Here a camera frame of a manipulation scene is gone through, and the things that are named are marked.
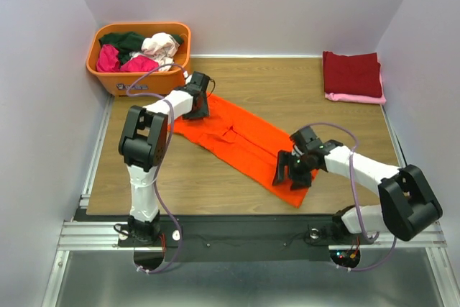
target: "folded orange fabric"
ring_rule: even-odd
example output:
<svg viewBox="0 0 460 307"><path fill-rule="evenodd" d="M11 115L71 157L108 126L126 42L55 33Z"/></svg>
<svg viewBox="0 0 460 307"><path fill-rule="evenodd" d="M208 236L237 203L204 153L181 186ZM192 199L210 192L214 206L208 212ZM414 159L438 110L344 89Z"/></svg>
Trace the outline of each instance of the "folded orange fabric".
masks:
<svg viewBox="0 0 460 307"><path fill-rule="evenodd" d="M279 150L291 151L289 134L216 95L208 97L210 116L174 123L174 133L211 151L289 204L299 207L307 188L291 191L291 181L272 186Z"/></svg>

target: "logo on basket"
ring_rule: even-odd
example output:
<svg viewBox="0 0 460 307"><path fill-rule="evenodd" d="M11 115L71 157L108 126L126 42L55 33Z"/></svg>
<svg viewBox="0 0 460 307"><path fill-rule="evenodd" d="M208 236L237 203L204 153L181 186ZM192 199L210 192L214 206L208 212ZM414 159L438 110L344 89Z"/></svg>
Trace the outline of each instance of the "logo on basket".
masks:
<svg viewBox="0 0 460 307"><path fill-rule="evenodd" d="M118 83L116 85L116 88L118 90L124 90L124 89L128 89L129 85L126 85L126 84L123 84L123 83ZM136 90L148 90L149 87L148 86L133 86L132 89L136 89Z"/></svg>

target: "white cloth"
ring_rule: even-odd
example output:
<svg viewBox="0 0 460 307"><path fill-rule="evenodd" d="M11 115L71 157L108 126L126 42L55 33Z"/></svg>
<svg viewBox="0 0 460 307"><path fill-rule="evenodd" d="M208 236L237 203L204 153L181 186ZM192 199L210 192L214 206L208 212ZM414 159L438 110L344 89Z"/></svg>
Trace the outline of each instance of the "white cloth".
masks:
<svg viewBox="0 0 460 307"><path fill-rule="evenodd" d="M159 32L151 38L147 38L142 43L142 52L151 56L160 56L161 58L172 58L178 51L179 44L174 38L165 32Z"/></svg>
<svg viewBox="0 0 460 307"><path fill-rule="evenodd" d="M131 56L131 59L134 59L135 57L139 57L140 55L143 55L145 56L146 58L149 58L149 59L152 59L153 61L156 61L158 63L158 65L164 65L164 64L172 64L174 63L174 60L172 58L169 58L169 57L159 57L159 56L152 56L152 55L147 55L147 54L144 54L142 52L130 52L129 54ZM165 66L164 68L160 68L159 71L160 72L166 72L166 71L169 71L171 69L171 66Z"/></svg>

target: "pile of clothes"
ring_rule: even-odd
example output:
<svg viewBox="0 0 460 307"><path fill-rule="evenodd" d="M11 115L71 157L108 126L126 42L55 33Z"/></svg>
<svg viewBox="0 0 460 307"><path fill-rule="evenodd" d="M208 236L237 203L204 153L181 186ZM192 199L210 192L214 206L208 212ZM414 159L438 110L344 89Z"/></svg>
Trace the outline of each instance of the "pile of clothes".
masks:
<svg viewBox="0 0 460 307"><path fill-rule="evenodd" d="M136 32L112 32L101 37L99 43L98 72L149 72L158 66L174 63L174 54L183 40L179 35L165 32L152 37ZM169 69L170 66L165 66L159 71Z"/></svg>
<svg viewBox="0 0 460 307"><path fill-rule="evenodd" d="M337 55L323 52L324 96L331 101L385 104L376 53Z"/></svg>

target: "gray floor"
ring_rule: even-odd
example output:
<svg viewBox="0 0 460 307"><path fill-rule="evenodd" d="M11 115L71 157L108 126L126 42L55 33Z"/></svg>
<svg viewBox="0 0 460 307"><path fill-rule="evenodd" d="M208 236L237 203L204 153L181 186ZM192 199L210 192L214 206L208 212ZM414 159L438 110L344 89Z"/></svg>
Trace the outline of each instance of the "gray floor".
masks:
<svg viewBox="0 0 460 307"><path fill-rule="evenodd" d="M362 251L361 266L386 249ZM370 272L324 262L210 262L136 272L132 252L73 252L58 306L442 306L424 249L398 249Z"/></svg>

